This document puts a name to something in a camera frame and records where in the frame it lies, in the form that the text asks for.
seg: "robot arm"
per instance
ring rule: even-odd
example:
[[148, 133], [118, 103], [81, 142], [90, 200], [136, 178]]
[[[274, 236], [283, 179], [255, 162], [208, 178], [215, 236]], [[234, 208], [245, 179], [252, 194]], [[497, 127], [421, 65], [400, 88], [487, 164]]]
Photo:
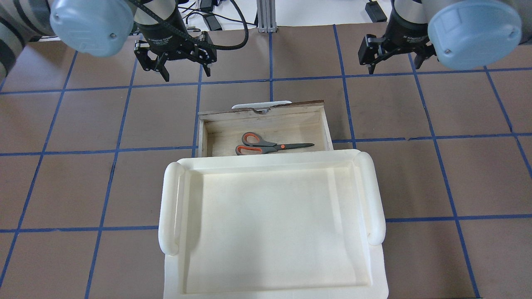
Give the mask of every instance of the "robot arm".
[[0, 80], [15, 65], [16, 58], [32, 38], [52, 36], [49, 2], [0, 1]]
[[[134, 22], [146, 41], [135, 44], [134, 54], [145, 71], [159, 72], [165, 81], [165, 62], [189, 59], [203, 66], [217, 60], [217, 50], [242, 48], [248, 28], [240, 8], [230, 0], [244, 24], [244, 40], [235, 46], [214, 45], [208, 32], [188, 34], [176, 0], [10, 0], [0, 2], [0, 79], [33, 37], [57, 35], [68, 46], [94, 56], [116, 54], [131, 33]], [[152, 60], [148, 53], [156, 55]]]
[[370, 74], [377, 63], [404, 53], [416, 53], [416, 69], [433, 55], [450, 69], [473, 69], [505, 57], [532, 36], [529, 0], [395, 0], [392, 5], [384, 35], [366, 35], [358, 52]]

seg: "wooden drawer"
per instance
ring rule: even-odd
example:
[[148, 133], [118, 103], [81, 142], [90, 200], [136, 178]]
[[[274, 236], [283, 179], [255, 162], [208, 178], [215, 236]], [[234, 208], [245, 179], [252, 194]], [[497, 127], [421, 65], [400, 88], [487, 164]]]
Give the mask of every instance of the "wooden drawer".
[[249, 131], [269, 142], [315, 144], [286, 152], [333, 150], [323, 101], [285, 104], [263, 111], [239, 108], [201, 112], [198, 129], [199, 157], [236, 156], [235, 147], [242, 144], [242, 134]]

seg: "white tray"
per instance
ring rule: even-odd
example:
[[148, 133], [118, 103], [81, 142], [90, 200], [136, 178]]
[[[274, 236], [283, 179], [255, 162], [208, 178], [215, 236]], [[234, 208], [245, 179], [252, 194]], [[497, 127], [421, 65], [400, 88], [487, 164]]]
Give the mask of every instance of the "white tray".
[[164, 174], [164, 298], [387, 298], [384, 235], [367, 153], [181, 159]]

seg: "metal frame post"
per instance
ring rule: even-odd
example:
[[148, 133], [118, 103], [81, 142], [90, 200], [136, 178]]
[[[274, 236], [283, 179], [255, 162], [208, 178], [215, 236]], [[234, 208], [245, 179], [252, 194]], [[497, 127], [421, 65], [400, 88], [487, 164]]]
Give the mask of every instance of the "metal frame post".
[[259, 32], [277, 32], [275, 22], [275, 0], [257, 0], [257, 18]]

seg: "scissors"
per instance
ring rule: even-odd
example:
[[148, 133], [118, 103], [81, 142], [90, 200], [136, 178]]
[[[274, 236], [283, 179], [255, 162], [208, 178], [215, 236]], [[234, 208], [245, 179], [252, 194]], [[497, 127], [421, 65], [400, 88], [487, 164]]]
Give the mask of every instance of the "scissors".
[[304, 148], [314, 146], [313, 143], [292, 143], [292, 144], [277, 144], [268, 142], [262, 137], [253, 132], [246, 132], [242, 135], [242, 143], [235, 148], [237, 155], [254, 155], [254, 154], [268, 154], [282, 150], [292, 150], [294, 148]]

